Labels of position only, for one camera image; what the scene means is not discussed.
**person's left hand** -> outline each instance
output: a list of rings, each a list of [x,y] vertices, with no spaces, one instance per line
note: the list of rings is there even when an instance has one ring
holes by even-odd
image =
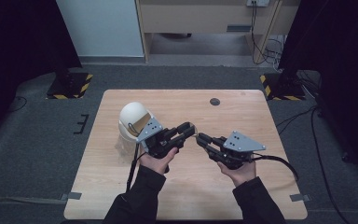
[[[176,152],[178,151],[177,147],[173,147],[162,159],[156,159],[151,157],[149,154],[145,153],[144,148],[141,146],[141,155],[145,153],[140,159],[141,165],[161,174],[164,175],[165,169],[168,166],[168,163],[170,163],[171,160],[175,157]]]

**tape strip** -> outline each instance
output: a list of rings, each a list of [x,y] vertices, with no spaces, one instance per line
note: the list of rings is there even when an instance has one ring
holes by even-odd
[[[311,200],[311,198],[308,194],[305,194],[305,195],[293,194],[293,195],[290,195],[290,199],[292,200],[292,202],[298,202],[298,201],[308,202]]]
[[[81,193],[69,192],[68,199],[80,200]]]

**person's right hand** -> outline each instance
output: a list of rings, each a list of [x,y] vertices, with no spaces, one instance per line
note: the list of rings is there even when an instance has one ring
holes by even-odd
[[[228,175],[232,182],[234,182],[235,187],[243,184],[246,181],[255,179],[255,161],[246,162],[242,167],[237,170],[228,169],[225,164],[218,162],[217,165],[220,167],[222,174]]]

